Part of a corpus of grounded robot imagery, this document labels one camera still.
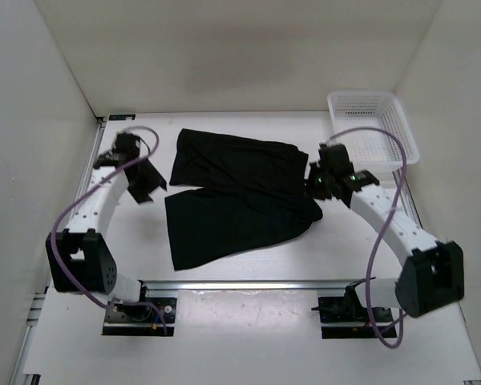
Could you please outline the black shorts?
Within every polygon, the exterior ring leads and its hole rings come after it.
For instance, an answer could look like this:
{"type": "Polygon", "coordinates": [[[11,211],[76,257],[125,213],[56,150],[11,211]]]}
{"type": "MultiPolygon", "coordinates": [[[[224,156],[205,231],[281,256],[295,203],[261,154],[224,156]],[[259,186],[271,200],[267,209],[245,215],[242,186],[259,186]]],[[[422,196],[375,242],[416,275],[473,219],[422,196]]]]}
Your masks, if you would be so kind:
{"type": "Polygon", "coordinates": [[[173,268],[190,270],[300,237],[323,218],[293,144],[184,129],[166,197],[173,268]]]}

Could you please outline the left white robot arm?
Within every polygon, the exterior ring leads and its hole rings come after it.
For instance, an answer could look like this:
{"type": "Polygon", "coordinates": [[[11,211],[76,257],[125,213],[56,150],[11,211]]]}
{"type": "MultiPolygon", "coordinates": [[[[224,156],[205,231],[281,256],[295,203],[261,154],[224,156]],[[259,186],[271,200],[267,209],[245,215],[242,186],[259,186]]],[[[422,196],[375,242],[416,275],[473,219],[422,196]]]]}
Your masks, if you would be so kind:
{"type": "Polygon", "coordinates": [[[141,294],[142,283],[118,271],[105,237],[115,208],[124,193],[141,205],[150,194],[166,189],[160,175],[139,149],[111,149],[93,164],[88,189],[65,212],[74,215],[64,227],[56,220],[46,239],[46,253],[55,289],[85,294],[98,306],[115,299],[135,321],[152,312],[152,301],[141,294]]]}

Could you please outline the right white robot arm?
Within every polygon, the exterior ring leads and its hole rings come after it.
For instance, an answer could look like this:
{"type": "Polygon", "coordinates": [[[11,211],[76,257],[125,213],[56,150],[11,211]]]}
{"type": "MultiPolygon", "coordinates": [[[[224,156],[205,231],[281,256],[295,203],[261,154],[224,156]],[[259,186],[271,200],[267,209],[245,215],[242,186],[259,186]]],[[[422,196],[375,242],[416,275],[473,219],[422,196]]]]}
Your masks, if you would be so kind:
{"type": "Polygon", "coordinates": [[[463,251],[418,226],[392,200],[370,172],[335,176],[318,162],[310,165],[306,192],[319,200],[342,201],[385,242],[402,267],[396,279],[363,278],[346,287],[344,311],[356,321],[373,308],[402,309],[412,318],[459,302],[464,297],[463,251]]]}

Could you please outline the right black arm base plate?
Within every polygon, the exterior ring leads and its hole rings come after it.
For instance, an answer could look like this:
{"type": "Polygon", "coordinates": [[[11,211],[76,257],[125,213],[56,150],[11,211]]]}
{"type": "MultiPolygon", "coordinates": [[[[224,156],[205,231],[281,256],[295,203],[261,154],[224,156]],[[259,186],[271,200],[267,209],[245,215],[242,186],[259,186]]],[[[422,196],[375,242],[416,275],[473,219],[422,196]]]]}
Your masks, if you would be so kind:
{"type": "MultiPolygon", "coordinates": [[[[319,297],[311,308],[319,313],[322,339],[368,339],[376,338],[370,326],[366,310],[350,310],[342,297],[319,297]]],[[[387,308],[373,309],[374,318],[384,338],[397,338],[392,311],[387,308]]]]}

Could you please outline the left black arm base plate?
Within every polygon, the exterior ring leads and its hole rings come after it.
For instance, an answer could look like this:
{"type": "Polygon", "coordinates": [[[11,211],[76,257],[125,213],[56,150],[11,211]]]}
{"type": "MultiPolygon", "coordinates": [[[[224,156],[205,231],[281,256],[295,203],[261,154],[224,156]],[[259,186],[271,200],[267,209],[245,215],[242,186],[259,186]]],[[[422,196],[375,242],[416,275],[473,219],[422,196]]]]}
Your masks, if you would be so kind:
{"type": "Polygon", "coordinates": [[[141,289],[141,302],[126,305],[114,300],[106,309],[102,335],[121,337],[172,337],[176,328],[178,292],[148,287],[141,289]]]}

